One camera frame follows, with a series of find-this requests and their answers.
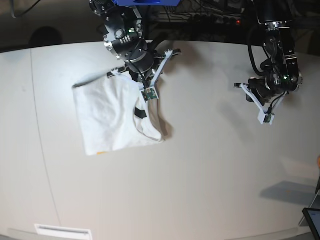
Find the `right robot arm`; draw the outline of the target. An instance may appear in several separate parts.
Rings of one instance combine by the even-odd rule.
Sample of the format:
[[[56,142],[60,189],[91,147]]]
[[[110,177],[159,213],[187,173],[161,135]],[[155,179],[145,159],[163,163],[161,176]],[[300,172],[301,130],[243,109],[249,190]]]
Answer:
[[[120,6],[111,0],[92,0],[89,5],[104,22],[106,49],[124,65],[72,86],[79,123],[105,133],[131,130],[161,140],[156,83],[165,64],[181,50],[158,53],[165,34],[146,42],[143,17],[136,6]]]

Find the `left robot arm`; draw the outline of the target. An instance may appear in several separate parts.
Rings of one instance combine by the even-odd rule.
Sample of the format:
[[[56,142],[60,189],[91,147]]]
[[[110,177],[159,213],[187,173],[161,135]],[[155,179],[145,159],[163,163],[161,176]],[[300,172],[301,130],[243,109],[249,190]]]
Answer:
[[[298,90],[303,82],[295,53],[295,41],[290,23],[293,21],[290,6],[286,0],[254,0],[258,23],[247,35],[247,48],[251,66],[256,77],[247,83],[235,83],[234,87],[242,89],[246,100],[259,109],[258,120],[261,124],[271,125],[275,118],[275,109],[286,95]],[[259,28],[265,29],[262,44],[267,59],[256,65],[252,35]]]

